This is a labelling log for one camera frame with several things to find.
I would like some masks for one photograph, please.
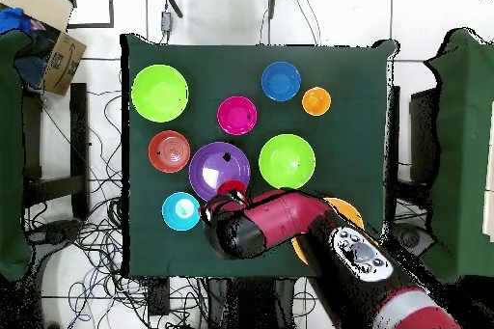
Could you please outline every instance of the magenta bowl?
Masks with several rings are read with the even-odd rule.
[[[243,135],[251,130],[258,119],[256,106],[245,96],[230,96],[218,108],[218,123],[231,135]]]

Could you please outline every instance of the green cloth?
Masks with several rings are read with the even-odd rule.
[[[206,242],[202,223],[189,232],[169,229],[161,217],[165,199],[178,191],[196,195],[189,183],[188,166],[178,173],[163,174],[149,162],[151,138],[167,129],[183,134],[192,154],[214,141],[231,142],[243,150],[251,164],[252,196],[271,189],[259,170],[262,146],[281,133],[302,136],[316,153],[316,170],[303,190],[317,190],[351,202],[370,223],[366,228],[381,232],[386,67],[396,50],[393,41],[383,41],[376,48],[185,46],[126,37],[130,88],[141,69],[165,64],[184,76],[190,94],[184,112],[168,123],[145,120],[129,102],[132,277],[314,276],[289,243],[257,259],[222,260]],[[302,76],[300,91],[289,101],[276,102],[262,91],[262,72],[275,61],[293,63]],[[326,89],[332,97],[329,111],[321,117],[312,117],[302,109],[302,95],[315,86]],[[232,95],[249,97],[258,109],[256,126],[242,136],[225,133],[216,121],[218,106]]]
[[[9,281],[24,274],[31,248],[21,231],[24,148],[22,87],[14,57],[31,43],[12,30],[0,36],[0,273]]]
[[[494,276],[494,243],[482,233],[492,101],[494,46],[467,29],[449,33],[428,61],[442,82],[437,117],[440,165],[432,185],[431,227],[438,243],[425,264],[444,282]]]

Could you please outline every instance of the tile floor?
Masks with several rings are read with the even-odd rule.
[[[260,33],[262,17],[267,9],[266,0],[176,0],[184,13],[182,19],[173,15],[173,31],[170,43],[174,44],[256,44],[267,43],[267,25]],[[78,7],[72,13],[70,24],[109,22],[109,0],[77,0]],[[309,22],[316,29],[307,0],[298,0]],[[435,86],[432,73],[422,64],[437,52],[445,34],[452,28],[468,26],[486,41],[494,39],[493,0],[310,0],[317,15],[320,36],[315,38],[325,45],[370,46],[375,41],[392,38],[400,44],[400,52],[394,62],[395,85],[401,86],[400,134],[399,134],[399,177],[409,178],[410,131],[407,104],[411,94]],[[120,142],[120,134],[104,117],[105,105],[109,119],[121,127],[122,104],[119,71],[121,49],[119,34],[135,33],[153,42],[162,40],[161,12],[165,0],[113,0],[113,28],[76,28],[69,33],[87,44],[83,61],[74,77],[74,82],[86,82],[89,96],[90,164],[92,190],[96,190],[96,179],[107,178],[105,159]],[[297,7],[297,0],[277,0],[271,23],[270,42],[313,43],[314,38],[307,21]],[[69,136],[69,98],[47,94],[45,109],[60,129]],[[54,123],[44,114],[42,118],[41,163],[43,176],[54,178],[69,174],[69,144]],[[101,145],[96,137],[103,138]],[[115,170],[122,168],[120,150],[112,158]],[[118,186],[105,183],[106,197],[120,194]],[[92,205],[103,199],[97,190],[91,195]],[[39,212],[41,205],[32,209]],[[41,220],[52,221],[71,217],[70,200],[52,201]],[[42,283],[42,304],[47,321],[59,322],[63,329],[74,318],[70,308],[81,292],[76,282],[86,281],[92,266],[87,257],[77,248],[68,247],[54,255],[46,267]],[[296,285],[302,291],[304,279]],[[172,286],[179,288],[182,281],[174,278]],[[174,303],[183,307],[185,290],[174,294]],[[125,305],[114,307],[112,298],[104,291],[96,291],[84,308],[84,320],[77,320],[72,329],[146,329],[136,314]],[[304,307],[314,310],[307,317],[296,319],[297,329],[334,329],[320,303],[312,299],[303,301],[301,295],[294,300],[296,315],[304,314]],[[137,312],[147,318],[144,307]],[[159,321],[163,328],[174,316]],[[198,314],[189,322],[198,323]],[[158,318],[152,317],[155,326]]]

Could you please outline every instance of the blue bowl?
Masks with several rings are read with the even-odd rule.
[[[264,93],[273,100],[292,99],[300,89],[300,72],[288,62],[275,62],[262,73]]]
[[[188,193],[174,193],[163,203],[161,214],[168,227],[186,232],[199,222],[199,202]]]

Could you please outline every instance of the green plate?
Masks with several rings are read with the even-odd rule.
[[[261,175],[275,188],[302,187],[313,175],[316,156],[300,136],[275,136],[262,147],[259,156]]]
[[[175,68],[151,65],[135,77],[131,97],[139,115],[163,123],[172,121],[183,112],[189,91],[187,82]]]

